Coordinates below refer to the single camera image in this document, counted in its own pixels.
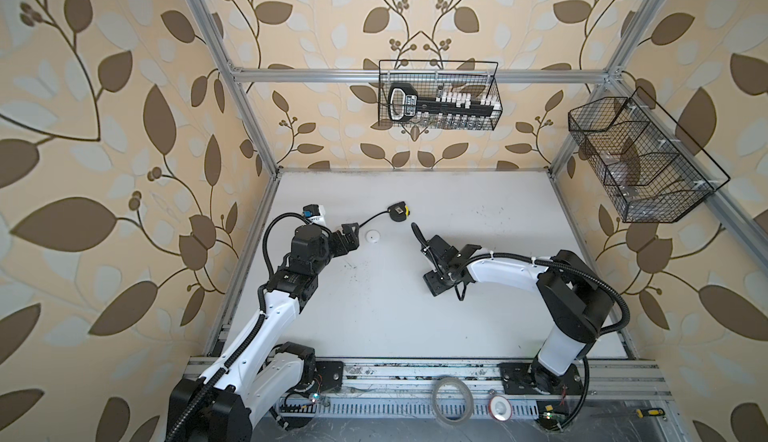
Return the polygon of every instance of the mesh basket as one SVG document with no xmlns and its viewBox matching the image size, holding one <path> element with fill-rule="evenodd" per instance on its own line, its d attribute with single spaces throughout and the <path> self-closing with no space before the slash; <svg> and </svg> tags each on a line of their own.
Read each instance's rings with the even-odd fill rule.
<svg viewBox="0 0 768 442">
<path fill-rule="evenodd" d="M 568 112 L 579 157 L 589 161 L 625 223 L 677 222 L 730 180 L 654 102 L 651 107 L 676 124 L 677 136 L 667 137 L 648 115 L 649 101 L 648 93 L 639 97 L 635 91 L 629 98 L 602 98 Z M 699 154 L 722 175 L 714 179 L 699 170 Z"/>
<path fill-rule="evenodd" d="M 494 130 L 503 111 L 497 67 L 496 62 L 379 61 L 379 127 Z"/>
</svg>

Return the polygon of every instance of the wire basket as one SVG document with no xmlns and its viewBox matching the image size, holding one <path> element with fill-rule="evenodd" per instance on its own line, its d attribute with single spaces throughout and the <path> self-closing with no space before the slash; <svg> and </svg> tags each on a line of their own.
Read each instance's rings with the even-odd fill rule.
<svg viewBox="0 0 768 442">
<path fill-rule="evenodd" d="M 494 130 L 504 110 L 497 68 L 497 62 L 381 60 L 379 125 Z"/>
<path fill-rule="evenodd" d="M 675 136 L 656 125 L 650 108 L 674 122 Z M 677 222 L 730 180 L 642 88 L 629 98 L 602 98 L 573 109 L 568 130 L 625 223 Z M 712 167 L 716 177 L 705 175 L 700 163 Z"/>
</svg>

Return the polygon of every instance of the white tabletop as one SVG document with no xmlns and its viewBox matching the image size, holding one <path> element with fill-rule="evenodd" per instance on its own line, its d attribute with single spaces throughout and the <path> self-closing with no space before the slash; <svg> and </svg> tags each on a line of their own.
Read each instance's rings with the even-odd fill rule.
<svg viewBox="0 0 768 442">
<path fill-rule="evenodd" d="M 382 215 L 360 232 L 360 248 L 333 259 L 319 288 L 280 341 L 309 345 L 318 357 L 532 358 L 553 322 L 538 293 L 496 284 L 470 284 L 459 302 L 453 291 L 433 297 L 422 276 L 431 270 L 411 231 L 415 222 L 461 249 L 478 244 L 499 252 L 581 255 L 547 175 L 542 172 L 286 173 L 268 221 L 307 204 L 326 208 L 326 225 L 361 223 L 405 200 L 403 223 Z M 298 219 L 270 235 L 273 265 L 290 250 Z M 365 241 L 370 230 L 378 243 Z M 261 246 L 246 280 L 230 338 L 258 310 L 257 288 L 267 280 Z M 598 340 L 593 358 L 626 358 L 616 334 Z"/>
</svg>

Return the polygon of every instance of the floral wallpaper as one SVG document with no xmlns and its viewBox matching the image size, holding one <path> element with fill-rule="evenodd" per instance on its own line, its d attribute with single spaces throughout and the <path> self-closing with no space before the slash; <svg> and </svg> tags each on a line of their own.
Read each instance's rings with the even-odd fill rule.
<svg viewBox="0 0 768 442">
<path fill-rule="evenodd" d="M 0 6 L 0 439 L 162 438 L 259 155 L 184 0 Z"/>
<path fill-rule="evenodd" d="M 599 69 L 641 0 L 207 0 L 245 68 L 362 68 L 365 59 Z"/>
<path fill-rule="evenodd" d="M 548 167 L 568 133 L 583 84 L 500 84 L 495 130 L 441 130 L 377 121 L 370 85 L 246 84 L 283 167 L 310 169 L 531 169 Z"/>
<path fill-rule="evenodd" d="M 764 229 L 766 8 L 667 0 L 624 74 L 725 167 L 723 190 Z M 620 223 L 582 153 L 558 182 L 600 274 L 630 305 L 639 356 L 658 361 L 692 436 L 768 440 L 768 276 L 704 205 L 674 224 Z"/>
</svg>

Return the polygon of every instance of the wallpaper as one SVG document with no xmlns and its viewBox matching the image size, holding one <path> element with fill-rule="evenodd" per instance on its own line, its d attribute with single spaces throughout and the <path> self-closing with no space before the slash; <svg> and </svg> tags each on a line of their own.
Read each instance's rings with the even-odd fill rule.
<svg viewBox="0 0 768 442">
<path fill-rule="evenodd" d="M 161 438 L 266 175 L 184 0 L 0 6 L 0 439 Z"/>
<path fill-rule="evenodd" d="M 245 68 L 474 58 L 504 69 L 599 69 L 640 2 L 207 0 L 230 58 Z"/>
<path fill-rule="evenodd" d="M 583 84 L 500 84 L 496 129 L 441 130 L 378 121 L 377 90 L 359 84 L 246 84 L 278 165 L 310 169 L 548 167 Z"/>
<path fill-rule="evenodd" d="M 668 0 L 624 76 L 679 118 L 733 177 L 723 190 L 768 229 L 767 8 Z M 558 180 L 600 274 L 630 305 L 639 356 L 658 361 L 694 437 L 768 440 L 768 277 L 703 205 L 675 224 L 620 223 L 582 156 Z"/>
</svg>

